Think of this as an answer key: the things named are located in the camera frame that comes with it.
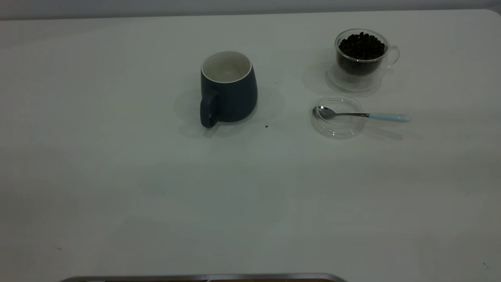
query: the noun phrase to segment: clear glass cup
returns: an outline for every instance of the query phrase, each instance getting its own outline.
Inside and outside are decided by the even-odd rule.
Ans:
[[[359,60],[344,54],[339,49],[339,44],[343,39],[361,32],[373,35],[384,43],[384,54],[372,60]],[[394,53],[391,58],[388,56],[390,53]],[[400,51],[398,47],[390,45],[388,40],[381,34],[365,29],[350,29],[343,31],[336,38],[336,42],[329,54],[327,74],[332,82],[342,89],[352,92],[366,91],[381,82],[387,69],[395,64],[399,57]]]
[[[323,118],[318,107],[327,107],[336,113],[364,113],[364,109],[357,100],[333,95],[320,99],[318,104],[310,111],[310,121],[320,134],[334,139],[348,139],[355,137],[364,129],[367,118],[360,116],[339,115],[335,118]]]

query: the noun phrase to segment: spoon handle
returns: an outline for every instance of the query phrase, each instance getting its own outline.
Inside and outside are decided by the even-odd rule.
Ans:
[[[387,121],[396,121],[396,122],[409,122],[412,120],[412,117],[409,116],[408,114],[377,113],[377,112],[370,113],[368,118],[387,120]]]

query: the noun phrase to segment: coffee beans in glass cup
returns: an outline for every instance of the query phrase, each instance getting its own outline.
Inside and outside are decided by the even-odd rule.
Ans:
[[[328,75],[340,88],[365,91],[381,81],[399,56],[398,48],[381,34],[365,29],[347,30],[336,38],[329,55]]]

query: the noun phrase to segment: wall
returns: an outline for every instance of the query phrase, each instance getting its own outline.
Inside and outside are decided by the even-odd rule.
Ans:
[[[501,7],[501,0],[0,0],[0,19]]]

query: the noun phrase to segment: spoon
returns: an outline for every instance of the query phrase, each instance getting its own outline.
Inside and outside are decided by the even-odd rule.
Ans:
[[[324,107],[324,106],[318,106],[318,114],[323,118],[323,119],[332,119],[335,118],[337,115],[351,115],[351,116],[361,116],[361,117],[368,117],[372,119],[380,119],[380,120],[387,120],[387,121],[396,121],[396,122],[409,122],[412,120],[412,117],[409,116],[408,114],[397,114],[397,113],[336,113],[335,111]]]

